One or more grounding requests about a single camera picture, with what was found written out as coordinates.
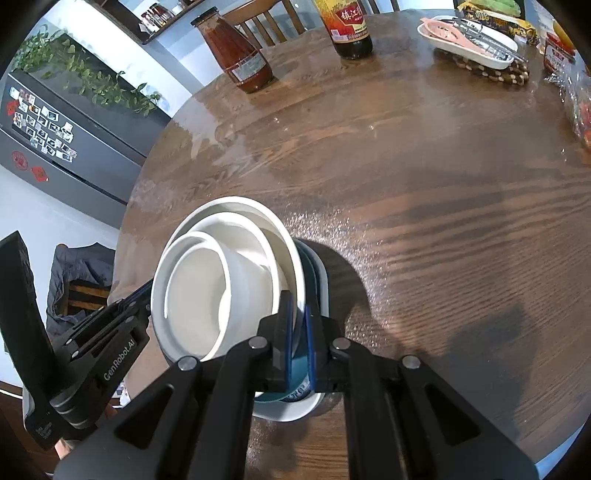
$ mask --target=round wooden dining table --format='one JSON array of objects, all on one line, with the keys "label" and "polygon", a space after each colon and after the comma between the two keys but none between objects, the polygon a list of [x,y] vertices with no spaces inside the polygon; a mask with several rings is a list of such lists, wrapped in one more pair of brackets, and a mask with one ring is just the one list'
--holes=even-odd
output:
[{"label": "round wooden dining table", "polygon": [[[111,301],[154,275],[192,210],[251,197],[318,252],[348,337],[419,355],[538,461],[591,410],[591,154],[534,47],[529,83],[491,82],[420,37],[438,13],[368,16],[374,54],[359,61],[310,30],[264,50],[264,90],[222,75],[189,99],[135,185]],[[148,333],[132,396],[167,367]],[[253,419],[247,473],[347,478],[340,398]]]}]

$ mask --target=pink spoon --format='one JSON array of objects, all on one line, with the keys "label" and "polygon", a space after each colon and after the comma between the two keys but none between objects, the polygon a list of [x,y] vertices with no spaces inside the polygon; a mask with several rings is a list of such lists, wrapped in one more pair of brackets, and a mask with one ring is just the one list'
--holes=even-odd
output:
[{"label": "pink spoon", "polygon": [[446,24],[445,22],[433,18],[422,18],[421,22],[423,22],[425,29],[432,37],[441,38],[441,40],[455,43],[456,45],[472,50],[480,55],[486,55],[487,57],[491,56],[484,49],[474,45],[453,25]]}]

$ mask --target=metal bolt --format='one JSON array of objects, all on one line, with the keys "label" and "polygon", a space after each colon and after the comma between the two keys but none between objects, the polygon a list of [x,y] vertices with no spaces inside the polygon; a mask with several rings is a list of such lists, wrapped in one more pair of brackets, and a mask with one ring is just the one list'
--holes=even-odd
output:
[{"label": "metal bolt", "polygon": [[347,348],[350,346],[351,342],[345,337],[339,337],[333,340],[333,347],[335,347],[337,350],[347,350]]},{"label": "metal bolt", "polygon": [[410,370],[415,370],[421,366],[421,361],[414,355],[407,355],[402,359],[402,364]]},{"label": "metal bolt", "polygon": [[193,356],[184,356],[178,361],[178,368],[188,372],[197,366],[197,359]]},{"label": "metal bolt", "polygon": [[251,346],[251,348],[255,349],[265,348],[267,346],[267,339],[260,336],[252,337],[248,341],[248,344]]}]

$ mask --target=clear plastic packaging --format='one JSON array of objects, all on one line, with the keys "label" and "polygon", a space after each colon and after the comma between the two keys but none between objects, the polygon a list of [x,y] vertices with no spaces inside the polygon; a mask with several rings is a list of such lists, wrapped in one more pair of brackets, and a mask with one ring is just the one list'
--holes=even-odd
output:
[{"label": "clear plastic packaging", "polygon": [[567,63],[562,72],[560,96],[573,131],[583,145],[591,150],[591,77],[580,57]]}]

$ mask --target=red packaged jar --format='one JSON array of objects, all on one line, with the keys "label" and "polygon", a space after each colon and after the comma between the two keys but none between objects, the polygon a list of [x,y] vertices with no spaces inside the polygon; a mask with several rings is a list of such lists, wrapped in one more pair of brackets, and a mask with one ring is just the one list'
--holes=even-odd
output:
[{"label": "red packaged jar", "polygon": [[191,22],[198,28],[219,66],[238,88],[256,92],[273,79],[266,58],[212,7]]}]

